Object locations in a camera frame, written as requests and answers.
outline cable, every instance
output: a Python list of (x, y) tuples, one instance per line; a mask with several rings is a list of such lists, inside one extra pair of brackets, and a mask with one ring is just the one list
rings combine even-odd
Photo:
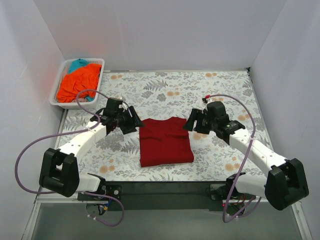
[(102, 205), (98, 205), (98, 211), (99, 211), (99, 216), (101, 216), (103, 213), (100, 211), (100, 207), (102, 207)]
[(127, 108), (129, 108), (129, 105), (125, 101), (123, 103), (126, 105)]
[[(84, 133), (84, 132), (90, 131), (90, 130), (94, 129), (95, 127), (97, 127), (97, 126), (100, 124), (100, 122), (101, 122), (101, 119), (100, 119), (99, 115), (96, 114), (96, 113), (94, 113), (94, 112), (89, 111), (88, 109), (86, 109), (85, 107), (83, 107), (83, 106), (80, 104), (80, 102), (79, 102), (79, 96), (80, 96), (80, 94), (82, 94), (82, 93), (84, 93), (84, 92), (90, 92), (90, 91), (91, 91), (91, 92), (98, 93), (98, 94), (104, 96), (104, 97), (107, 98), (107, 99), (108, 99), (109, 97), (106, 96), (105, 94), (103, 94), (102, 92), (97, 91), (97, 90), (95, 90), (95, 89), (85, 89), (85, 90), (80, 91), (80, 92), (76, 95), (75, 100), (76, 100), (76, 103), (78, 104), (78, 106), (79, 106), (81, 109), (83, 109), (85, 112), (96, 116), (96, 117), (97, 117), (97, 123), (96, 123), (95, 125), (93, 125), (92, 127), (90, 127), (90, 128), (85, 128), (85, 129), (83, 129), (83, 130), (77, 130), (77, 131), (64, 132), (64, 133), (57, 133), (57, 134), (52, 134), (52, 135), (48, 135), (48, 136), (43, 136), (43, 137), (40, 137), (40, 138), (34, 140), (33, 142), (29, 143), (29, 144), (20, 152), (20, 154), (18, 155), (18, 157), (17, 157), (17, 159), (16, 159), (16, 161), (15, 161), (15, 165), (14, 165), (14, 176), (15, 176), (15, 180), (16, 180), (16, 182), (18, 183), (18, 185), (19, 185), (20, 188), (22, 188), (23, 190), (25, 190), (26, 192), (31, 193), (31, 194), (53, 194), (53, 193), (55, 193), (54, 191), (34, 191), (34, 190), (30, 190), (30, 189), (26, 188), (26, 187), (21, 183), (21, 181), (20, 181), (20, 179), (19, 179), (19, 175), (18, 175), (18, 165), (19, 165), (19, 162), (20, 162), (20, 160), (21, 160), (22, 155), (26, 152), (26, 150), (27, 150), (28, 148), (30, 148), (32, 145), (34, 145), (34, 144), (36, 144), (36, 143), (38, 143), (38, 142), (40, 142), (40, 141), (42, 141), (42, 140), (49, 139), (49, 138), (54, 138), (54, 137), (59, 137), (59, 136), (70, 135), (70, 134), (80, 134), (80, 133)], [(115, 227), (115, 226), (119, 225), (119, 224), (121, 223), (121, 221), (124, 219), (124, 216), (125, 216), (125, 208), (124, 208), (123, 204), (122, 204), (118, 199), (116, 199), (116, 198), (114, 198), (114, 197), (112, 197), (112, 196), (100, 195), (100, 194), (95, 194), (95, 193), (91, 193), (91, 192), (84, 192), (83, 194), (90, 195), (90, 196), (94, 196), (94, 197), (109, 198), (109, 202), (108, 202), (108, 205), (107, 205), (107, 206), (109, 206), (111, 200), (114, 200), (114, 201), (116, 201), (116, 202), (120, 205), (120, 207), (121, 207), (122, 215), (121, 215), (120, 220), (119, 220), (117, 223), (108, 223), (108, 222), (103, 221), (103, 220), (101, 220), (101, 219), (99, 219), (99, 218), (96, 218), (94, 215), (90, 215), (90, 214), (89, 214), (89, 216), (92, 217), (94, 220), (98, 220), (99, 222), (101, 222), (101, 223), (103, 223), (103, 224), (105, 224), (105, 225), (107, 225), (107, 226)]]
[(108, 208), (110, 203), (111, 203), (112, 199), (109, 199), (109, 202), (107, 203), (106, 207)]
[(243, 201), (239, 205), (243, 204), (245, 202), (245, 200), (246, 200), (246, 195), (244, 194), (243, 195)]
[(111, 200), (114, 200), (114, 201), (116, 201), (116, 202), (120, 205), (120, 207), (121, 207), (121, 212), (122, 212), (121, 217), (120, 217), (120, 220), (119, 220), (118, 222), (116, 222), (116, 223), (109, 223), (109, 222), (104, 221), (104, 220), (102, 220), (102, 219), (100, 219), (100, 218), (98, 218), (98, 217), (96, 217), (96, 216), (94, 216), (94, 215), (91, 215), (91, 214), (87, 214), (86, 216), (91, 217), (91, 218), (93, 218), (94, 220), (97, 220), (97, 221), (99, 221), (100, 223), (102, 223), (102, 224), (104, 224), (104, 225), (107, 225), (107, 226), (109, 226), (109, 227), (118, 226), (118, 225), (122, 222), (122, 220), (124, 219), (124, 217), (125, 217), (125, 208), (124, 208), (124, 205), (123, 205), (118, 199), (116, 199), (115, 197), (113, 197), (113, 196), (108, 196), (108, 195), (95, 194), (95, 193), (91, 193), (91, 192), (87, 192), (87, 191), (83, 192), (83, 194), (85, 194), (85, 195), (90, 195), (90, 196), (94, 196), (94, 197), (109, 198), (110, 201), (111, 201)]
[[(239, 205), (231, 205), (231, 207), (236, 211), (238, 211), (240, 209)], [(238, 217), (242, 216), (244, 213), (245, 213), (245, 210), (243, 210), (241, 213), (239, 213)]]
[[(104, 189), (104, 195), (106, 195), (107, 194), (107, 190), (106, 189)], [(96, 199), (96, 200), (100, 200), (100, 199), (103, 199), (104, 197), (94, 197), (94, 199)]]
[(230, 95), (227, 95), (227, 94), (212, 94), (212, 95), (207, 95), (205, 96), (206, 99), (208, 98), (213, 98), (213, 97), (227, 97), (227, 98), (231, 98), (235, 101), (237, 101), (245, 110), (246, 112), (248, 113), (250, 119), (251, 119), (251, 122), (252, 122), (252, 125), (253, 125), (253, 130), (252, 130), (252, 134), (251, 134), (251, 140), (249, 142), (249, 145), (248, 145), (248, 148), (245, 152), (245, 155), (244, 155), (244, 158), (243, 158), (243, 161), (240, 165), (240, 168), (238, 170), (238, 172), (236, 173), (235, 175), (235, 178), (233, 180), (233, 183), (231, 185), (231, 188), (230, 188), (230, 191), (228, 193), (228, 196), (226, 198), (226, 201), (225, 201), (225, 204), (224, 204), (224, 207), (223, 207), (223, 214), (222, 214), (222, 220), (224, 223), (229, 223), (231, 222), (234, 218), (236, 217), (239, 217), (239, 218), (242, 218), (242, 217), (245, 217), (245, 216), (248, 216), (250, 213), (252, 213), (258, 206), (258, 204), (260, 203), (261, 201), (261, 197), (259, 198), (259, 200), (257, 201), (257, 203), (255, 204), (255, 206), (249, 211), (249, 212), (246, 212), (245, 214), (241, 215), (241, 216), (238, 216), (253, 200), (254, 200), (254, 197), (252, 197), (242, 208), (240, 208), (239, 211), (237, 211), (234, 215), (230, 216), (228, 219), (226, 219), (226, 215), (227, 215), (227, 209), (228, 209), (228, 205), (229, 205), (229, 201), (231, 199), (231, 195), (236, 187), (236, 183), (238, 181), (238, 178), (240, 176), (240, 173), (242, 171), (242, 169), (244, 168), (245, 166), (245, 163), (247, 161), (247, 158), (249, 156), (249, 153), (250, 153), (250, 150), (251, 150), (251, 147), (252, 147), (252, 144), (253, 144), (253, 138), (255, 136), (255, 133), (256, 133), (256, 123), (255, 123), (255, 120), (254, 118), (252, 117), (249, 109), (240, 101), (238, 100), (237, 98), (235, 98), (234, 96), (230, 96)]
[(235, 202), (233, 205), (237, 205), (237, 204), (240, 202), (240, 200), (241, 200), (241, 196), (239, 197), (238, 201)]
[[(99, 125), (99, 123), (101, 122), (101, 119), (99, 117), (98, 114), (95, 114), (94, 112), (91, 112), (89, 111), (88, 109), (86, 109), (85, 107), (83, 107), (80, 102), (79, 102), (79, 95), (84, 93), (84, 92), (89, 92), (89, 91), (92, 91), (92, 92), (95, 92), (95, 93), (98, 93), (102, 96), (104, 96), (105, 98), (109, 98), (108, 96), (106, 96), (105, 94), (103, 94), (102, 92), (99, 92), (97, 90), (94, 90), (94, 89), (85, 89), (83, 91), (80, 91), (77, 95), (76, 95), (76, 103), (78, 104), (78, 106), (83, 109), (85, 112), (89, 113), (89, 114), (92, 114), (94, 116), (97, 117), (97, 123), (95, 125), (93, 125), (92, 127), (90, 127), (90, 130), (94, 129), (95, 127), (97, 127)], [(33, 142), (29, 143), (21, 152), (20, 154), (18, 155), (16, 161), (15, 161), (15, 165), (14, 165), (14, 177), (15, 177), (15, 180), (16, 182), (18, 183), (19, 187), (22, 188), (23, 190), (25, 190), (26, 192), (28, 193), (31, 193), (31, 194), (54, 194), (55, 192), (54, 191), (34, 191), (34, 190), (30, 190), (28, 188), (26, 188), (20, 181), (19, 179), (19, 175), (18, 175), (18, 165), (19, 165), (19, 162), (21, 160), (21, 157), (22, 155), (28, 150), (28, 148), (30, 148), (32, 145), (42, 141), (42, 140), (45, 140), (45, 139), (49, 139), (49, 138), (54, 138), (54, 137), (59, 137), (59, 136), (65, 136), (65, 135), (70, 135), (70, 134), (80, 134), (80, 133), (84, 133), (84, 132), (87, 132), (89, 131), (88, 128), (85, 128), (83, 130), (77, 130), (77, 131), (70, 131), (70, 132), (64, 132), (64, 133), (57, 133), (57, 134), (52, 134), (52, 135), (48, 135), (48, 136), (43, 136), (43, 137), (40, 137), (38, 138), (37, 140), (34, 140)]]

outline teal cloth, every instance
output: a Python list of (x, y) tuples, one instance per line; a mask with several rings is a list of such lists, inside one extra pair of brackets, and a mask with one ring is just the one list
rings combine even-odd
[(68, 70), (68, 74), (71, 74), (73, 73), (75, 70), (81, 68), (81, 67), (85, 67), (89, 64), (89, 62), (87, 60), (84, 60), (84, 59), (77, 59), (77, 60), (74, 60), (70, 67), (69, 67), (69, 70)]
[(94, 97), (90, 96), (86, 96), (85, 98), (88, 100), (88, 102), (92, 102), (95, 99)]

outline orange cloth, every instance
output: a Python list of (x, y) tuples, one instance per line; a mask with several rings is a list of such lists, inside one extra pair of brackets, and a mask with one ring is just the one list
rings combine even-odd
[[(65, 75), (63, 78), (59, 92), (56, 95), (59, 103), (71, 103), (76, 99), (77, 94), (85, 89), (97, 89), (99, 82), (99, 74), (101, 65), (90, 63)], [(85, 91), (80, 94), (79, 98), (90, 96), (94, 98), (96, 95), (93, 91)]]

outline cloth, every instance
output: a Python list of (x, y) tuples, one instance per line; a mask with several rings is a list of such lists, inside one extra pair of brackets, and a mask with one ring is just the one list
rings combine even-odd
[(171, 117), (167, 120), (146, 119), (140, 133), (141, 167), (161, 164), (192, 163), (189, 134), (183, 126), (186, 119)]
[(79, 103), (86, 103), (86, 102), (88, 102), (88, 99), (87, 99), (87, 98), (79, 98), (78, 100), (79, 100)]
[[(76, 99), (77, 94), (85, 89), (97, 89), (101, 65), (90, 63), (75, 70), (71, 74), (64, 76), (56, 98), (60, 103), (71, 103)], [(96, 95), (93, 91), (85, 91), (80, 94), (79, 98), (89, 96), (94, 98)]]
[(81, 67), (85, 67), (89, 64), (89, 62), (87, 60), (84, 60), (84, 59), (77, 59), (77, 60), (74, 60), (70, 67), (69, 67), (69, 70), (68, 70), (68, 74), (71, 74), (73, 73), (75, 70), (81, 68)]
[(85, 99), (87, 99), (87, 102), (92, 102), (95, 98), (90, 97), (90, 96), (86, 96)]

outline white wall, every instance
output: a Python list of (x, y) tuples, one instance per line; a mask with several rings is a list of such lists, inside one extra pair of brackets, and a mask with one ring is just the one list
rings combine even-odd
[(108, 70), (244, 69), (286, 0), (34, 0), (64, 58)]
[(304, 164), (302, 201), (320, 239), (320, 2), (288, 0), (252, 66), (253, 86), (275, 150)]
[[(15, 181), (19, 152), (31, 141), (58, 131), (61, 110), (48, 94), (64, 60), (32, 0), (0, 1), (0, 239), (21, 239), (33, 208), (34, 194)], [(19, 168), (23, 183), (39, 188), (44, 151), (54, 139), (30, 149)]]

